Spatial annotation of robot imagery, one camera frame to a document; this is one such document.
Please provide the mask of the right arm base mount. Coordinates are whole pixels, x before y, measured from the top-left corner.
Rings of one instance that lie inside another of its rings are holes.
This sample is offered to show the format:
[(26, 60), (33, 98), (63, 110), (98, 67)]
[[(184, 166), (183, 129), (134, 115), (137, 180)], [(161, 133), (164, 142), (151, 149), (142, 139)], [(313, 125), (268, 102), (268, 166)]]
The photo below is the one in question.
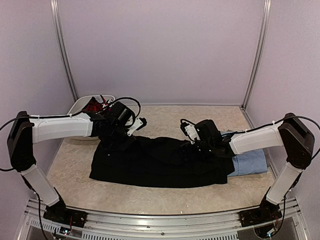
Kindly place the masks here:
[(283, 217), (279, 204), (273, 204), (267, 201), (265, 197), (258, 207), (242, 210), (238, 215), (242, 227), (259, 225)]

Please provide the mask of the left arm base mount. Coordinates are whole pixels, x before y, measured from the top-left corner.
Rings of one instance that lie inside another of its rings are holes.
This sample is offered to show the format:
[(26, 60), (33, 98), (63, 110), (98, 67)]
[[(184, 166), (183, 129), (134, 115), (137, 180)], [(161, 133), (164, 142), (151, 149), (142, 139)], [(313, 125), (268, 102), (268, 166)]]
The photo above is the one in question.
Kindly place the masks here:
[(46, 206), (43, 214), (44, 219), (70, 227), (83, 228), (88, 213), (82, 210), (68, 208), (62, 198), (52, 206)]

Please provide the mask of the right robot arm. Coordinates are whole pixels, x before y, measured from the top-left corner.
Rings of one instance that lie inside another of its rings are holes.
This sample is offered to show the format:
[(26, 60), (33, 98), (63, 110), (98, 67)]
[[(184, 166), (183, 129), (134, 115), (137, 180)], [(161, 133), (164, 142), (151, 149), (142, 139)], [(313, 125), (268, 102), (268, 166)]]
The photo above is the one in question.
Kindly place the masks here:
[(180, 128), (188, 138), (181, 151), (187, 159), (231, 158), (255, 150), (282, 151), (282, 167), (267, 190), (264, 203), (256, 210), (256, 218), (266, 222), (285, 195), (296, 185), (302, 172), (319, 154), (315, 150), (315, 136), (305, 121), (320, 126), (313, 119), (286, 113), (283, 118), (252, 129), (221, 133), (211, 119), (198, 123), (182, 118)]

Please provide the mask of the black long sleeve shirt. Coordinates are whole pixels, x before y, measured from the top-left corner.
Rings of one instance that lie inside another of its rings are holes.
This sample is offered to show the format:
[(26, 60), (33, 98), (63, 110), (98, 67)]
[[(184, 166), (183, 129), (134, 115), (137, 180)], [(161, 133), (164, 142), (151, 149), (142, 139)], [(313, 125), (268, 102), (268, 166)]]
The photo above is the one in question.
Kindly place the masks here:
[(90, 179), (150, 188), (198, 188), (228, 182), (235, 171), (231, 157), (205, 155), (187, 140), (137, 136), (126, 148), (99, 144)]

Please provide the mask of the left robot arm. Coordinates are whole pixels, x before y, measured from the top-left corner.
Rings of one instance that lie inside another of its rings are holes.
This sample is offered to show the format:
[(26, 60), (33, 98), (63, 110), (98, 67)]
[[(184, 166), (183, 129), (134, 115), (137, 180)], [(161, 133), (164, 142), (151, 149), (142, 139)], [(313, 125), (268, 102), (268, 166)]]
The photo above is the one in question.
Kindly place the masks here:
[(30, 115), (21, 111), (8, 121), (12, 125), (7, 138), (10, 164), (51, 207), (50, 214), (57, 221), (66, 222), (70, 211), (59, 203), (58, 192), (38, 166), (34, 146), (51, 140), (82, 137), (98, 138), (107, 150), (122, 148), (135, 139), (136, 121), (136, 114), (119, 101), (102, 111), (83, 109), (65, 115)]

